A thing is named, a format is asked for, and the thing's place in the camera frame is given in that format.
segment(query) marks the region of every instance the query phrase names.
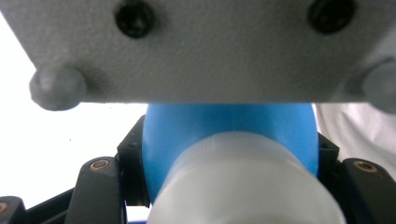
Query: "white background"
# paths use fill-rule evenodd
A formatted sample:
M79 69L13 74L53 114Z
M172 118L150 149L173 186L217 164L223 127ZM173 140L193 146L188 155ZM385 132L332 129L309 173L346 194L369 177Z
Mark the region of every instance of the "white background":
M114 156L147 108L81 104L46 111L30 99L34 72L0 14L0 196L21 197L26 208L73 188L86 161ZM148 211L134 209L129 219L145 219Z

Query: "white fabric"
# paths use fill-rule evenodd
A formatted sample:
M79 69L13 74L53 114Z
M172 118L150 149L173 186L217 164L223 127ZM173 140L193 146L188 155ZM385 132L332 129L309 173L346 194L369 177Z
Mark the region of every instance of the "white fabric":
M318 130L340 147L339 160L360 158L396 180L396 115L368 104L317 104Z

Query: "white plastic cylinder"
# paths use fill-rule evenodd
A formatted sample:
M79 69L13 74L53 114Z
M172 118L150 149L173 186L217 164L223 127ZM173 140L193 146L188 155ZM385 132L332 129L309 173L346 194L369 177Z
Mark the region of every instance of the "white plastic cylinder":
M172 166L148 224L345 223L330 193L279 143L212 135Z

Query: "black plastic mount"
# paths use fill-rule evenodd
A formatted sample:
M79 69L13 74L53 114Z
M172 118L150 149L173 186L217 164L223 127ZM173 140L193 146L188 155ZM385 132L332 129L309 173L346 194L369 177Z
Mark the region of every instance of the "black plastic mount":
M0 197L0 224L126 223L126 204L149 206L142 164L144 116L115 158L85 163L74 189L25 211L16 197ZM340 204L347 224L396 223L396 183L381 166L337 160L339 147L319 134L318 180Z

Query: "gray metal plate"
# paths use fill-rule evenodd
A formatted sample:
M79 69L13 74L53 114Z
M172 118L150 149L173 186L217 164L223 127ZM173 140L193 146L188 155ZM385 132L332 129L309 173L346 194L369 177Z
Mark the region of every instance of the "gray metal plate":
M361 81L396 55L396 1L358 0L346 29L322 35L312 0L147 0L148 36L121 33L119 0L0 0L37 68L67 64L88 102L361 101Z

